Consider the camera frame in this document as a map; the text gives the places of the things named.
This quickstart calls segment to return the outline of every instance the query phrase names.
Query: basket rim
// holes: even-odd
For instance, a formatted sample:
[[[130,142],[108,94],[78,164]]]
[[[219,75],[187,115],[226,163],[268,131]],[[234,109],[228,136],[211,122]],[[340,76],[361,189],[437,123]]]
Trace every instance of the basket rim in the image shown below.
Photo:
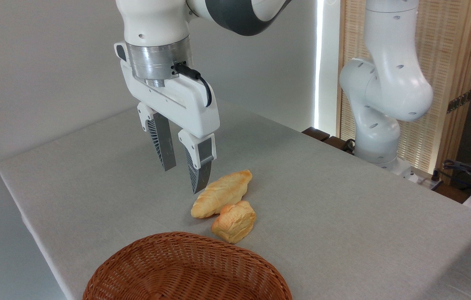
[[[232,244],[226,243],[224,241],[220,241],[220,240],[217,240],[217,239],[212,239],[211,237],[205,237],[203,235],[199,235],[199,234],[195,234],[195,233],[183,232],[183,231],[162,232],[162,233],[152,234],[152,235],[149,235],[148,237],[143,237],[141,239],[138,239],[138,240],[130,243],[129,245],[123,247],[119,251],[117,251],[115,254],[113,254],[107,260],[105,260],[96,269],[96,271],[93,273],[93,275],[91,276],[91,278],[87,282],[87,286],[85,287],[85,291],[83,292],[82,299],[83,300],[89,299],[88,298],[88,293],[94,287],[95,283],[98,283],[98,282],[100,282],[104,279],[104,277],[97,277],[97,275],[100,274],[100,273],[108,273],[107,271],[109,269],[109,266],[111,265],[111,262],[114,262],[119,257],[125,255],[126,253],[128,253],[130,251],[133,251],[137,247],[144,247],[144,245],[146,243],[152,243],[152,242],[155,242],[156,240],[166,239],[166,238],[170,238],[170,237],[178,237],[178,238],[183,237],[186,240],[188,239],[189,241],[193,241],[193,240],[207,241],[207,242],[211,243],[209,245],[209,247],[224,248],[224,249],[228,249],[228,250],[231,250],[231,251],[235,251],[239,255],[242,255],[243,257],[246,256],[246,257],[254,258],[258,262],[260,262],[260,264],[262,264],[262,266],[268,268],[271,271],[271,273],[274,275],[274,277],[277,278],[277,280],[279,281],[279,283],[281,285],[281,288],[282,288],[285,296],[287,297],[287,300],[292,300],[291,291],[290,291],[290,289],[287,285],[287,282],[285,281],[285,279],[281,275],[281,273],[279,273],[279,271],[276,269],[276,267],[273,266],[266,259],[264,259],[262,256],[254,253],[253,251],[250,251],[248,249],[244,249],[242,247],[237,247],[236,245],[232,245]]]

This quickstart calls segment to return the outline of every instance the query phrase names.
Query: white wall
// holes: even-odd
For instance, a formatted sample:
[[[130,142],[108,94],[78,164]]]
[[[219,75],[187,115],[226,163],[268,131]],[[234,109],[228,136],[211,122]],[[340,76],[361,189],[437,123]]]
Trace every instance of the white wall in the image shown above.
[[[250,38],[193,21],[195,67],[219,99],[303,130],[314,121],[315,12],[315,0],[295,0]],[[0,0],[0,161],[136,105],[113,53],[121,39],[113,1]],[[0,178],[0,299],[63,298]]]

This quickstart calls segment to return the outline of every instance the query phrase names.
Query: croissant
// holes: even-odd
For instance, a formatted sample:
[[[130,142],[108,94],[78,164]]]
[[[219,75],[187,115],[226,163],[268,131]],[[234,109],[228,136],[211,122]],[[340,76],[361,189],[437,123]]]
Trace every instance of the croissant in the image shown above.
[[[195,218],[207,218],[220,213],[224,205],[241,201],[247,193],[248,183],[252,179],[249,170],[235,172],[221,177],[209,184],[193,204],[191,215]]]

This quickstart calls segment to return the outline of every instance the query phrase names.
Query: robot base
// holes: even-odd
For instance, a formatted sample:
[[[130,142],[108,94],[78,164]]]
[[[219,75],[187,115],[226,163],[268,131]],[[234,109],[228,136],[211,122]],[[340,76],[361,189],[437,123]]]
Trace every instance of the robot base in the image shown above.
[[[410,163],[401,158],[396,157],[390,162],[374,163],[374,165],[395,173],[411,182],[416,183],[419,180],[419,177],[411,171]]]

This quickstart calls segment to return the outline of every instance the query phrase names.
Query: black cable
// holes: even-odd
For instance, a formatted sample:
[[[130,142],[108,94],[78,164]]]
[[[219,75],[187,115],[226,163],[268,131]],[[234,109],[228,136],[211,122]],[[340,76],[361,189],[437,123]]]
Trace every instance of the black cable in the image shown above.
[[[347,139],[346,143],[344,143],[343,151],[350,151],[354,152],[356,140],[355,139]]]
[[[211,90],[209,89],[209,84],[205,81],[205,79],[201,76],[200,72],[197,70],[193,70],[189,68],[188,66],[185,65],[184,63],[176,63],[174,65],[174,70],[180,74],[184,74],[185,76],[188,76],[191,79],[194,80],[200,80],[205,87],[205,91],[207,93],[207,105],[206,107],[209,108],[211,105],[211,102],[213,101],[213,95],[211,95]]]
[[[207,105],[206,105],[206,107],[209,108],[209,106],[211,105],[211,101],[213,101],[213,97],[211,95],[211,90],[209,89],[209,84],[207,84],[207,82],[205,81],[205,79],[202,76],[199,76],[199,80],[202,81],[202,83],[204,84],[205,91],[207,93]]]
[[[467,186],[470,186],[470,187],[471,187],[471,183],[470,183],[470,182],[465,182],[465,181],[463,181],[463,180],[461,180],[461,179],[459,179],[459,178],[457,178],[457,177],[454,177],[454,176],[452,176],[452,175],[450,175],[450,174],[447,174],[447,173],[445,173],[445,172],[443,172],[443,171],[440,171],[440,170],[439,170],[439,173],[442,174],[442,175],[445,175],[446,177],[448,177],[448,178],[450,178],[450,179],[452,179],[452,180],[455,180],[455,181],[457,181],[457,182],[459,182],[459,183],[461,183],[461,184],[464,184],[464,185],[467,185]]]

